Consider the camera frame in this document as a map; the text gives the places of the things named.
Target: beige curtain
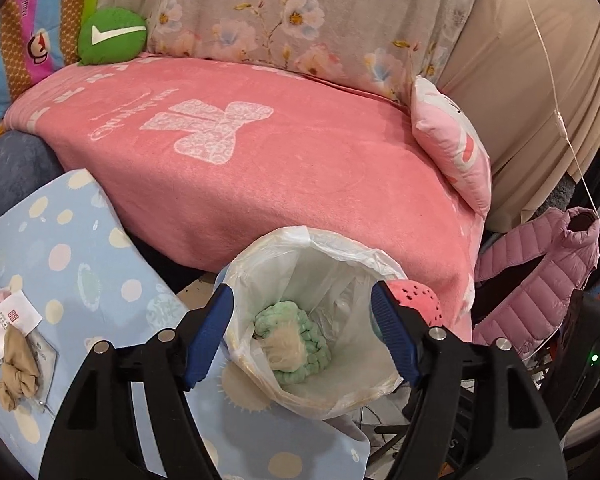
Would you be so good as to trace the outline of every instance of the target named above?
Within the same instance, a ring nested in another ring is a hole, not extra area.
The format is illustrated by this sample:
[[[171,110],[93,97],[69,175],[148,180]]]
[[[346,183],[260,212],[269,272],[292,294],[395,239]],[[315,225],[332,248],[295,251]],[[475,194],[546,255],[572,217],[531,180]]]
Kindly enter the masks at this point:
[[[560,112],[585,171],[600,147],[600,5],[529,0],[554,70]],[[486,228],[528,220],[564,173],[580,174],[558,134],[546,57],[525,0],[476,0],[438,81],[491,157]]]

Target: blue fabric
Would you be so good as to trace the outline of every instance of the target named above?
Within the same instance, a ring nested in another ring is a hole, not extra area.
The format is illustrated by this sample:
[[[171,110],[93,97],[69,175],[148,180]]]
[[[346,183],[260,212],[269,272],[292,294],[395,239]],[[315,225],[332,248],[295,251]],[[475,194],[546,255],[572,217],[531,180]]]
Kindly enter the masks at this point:
[[[1,439],[36,478],[53,414],[92,345],[144,343],[175,327],[186,309],[142,259],[86,170],[60,176],[0,218],[5,286],[22,288],[43,316],[38,331],[58,352],[46,411],[0,407]],[[132,384],[132,395],[146,466],[164,475],[142,384]],[[356,440],[275,404],[223,348],[186,400],[223,480],[364,476],[370,446],[362,433]]]
[[[0,216],[62,175],[56,154],[39,137],[6,132],[0,137]]]

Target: pink blanket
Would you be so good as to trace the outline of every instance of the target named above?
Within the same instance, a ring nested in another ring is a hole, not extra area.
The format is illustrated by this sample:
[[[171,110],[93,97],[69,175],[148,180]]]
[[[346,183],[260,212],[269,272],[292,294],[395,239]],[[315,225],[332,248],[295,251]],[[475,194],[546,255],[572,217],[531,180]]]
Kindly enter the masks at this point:
[[[21,96],[8,128],[88,168],[125,226],[176,262],[218,271],[305,224],[396,259],[470,340],[482,219],[380,98],[288,73],[141,57],[69,66]]]

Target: white plastic bag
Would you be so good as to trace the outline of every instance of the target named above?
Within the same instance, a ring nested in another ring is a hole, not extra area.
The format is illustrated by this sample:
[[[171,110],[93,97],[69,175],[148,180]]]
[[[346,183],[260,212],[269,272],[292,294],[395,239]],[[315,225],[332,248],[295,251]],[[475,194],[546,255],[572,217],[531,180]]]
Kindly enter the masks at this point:
[[[270,399],[298,415],[325,419],[365,406],[401,382],[371,328],[371,288],[378,280],[405,278],[386,253],[339,234],[305,226],[276,229],[227,268],[223,281],[234,291],[234,314],[224,339],[231,358]],[[253,320],[285,300],[295,301],[318,324],[332,361],[283,390],[253,338]]]

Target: white bow print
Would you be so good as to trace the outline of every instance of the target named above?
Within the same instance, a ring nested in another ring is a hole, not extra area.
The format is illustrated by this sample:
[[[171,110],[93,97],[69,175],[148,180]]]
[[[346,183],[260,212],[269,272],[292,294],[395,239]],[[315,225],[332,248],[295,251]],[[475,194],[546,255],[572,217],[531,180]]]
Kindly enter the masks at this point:
[[[140,129],[191,132],[177,140],[173,149],[212,164],[229,161],[234,154],[235,133],[241,126],[273,113],[273,108],[256,103],[233,101],[221,110],[198,99],[173,105],[169,110],[176,113],[155,114]]]

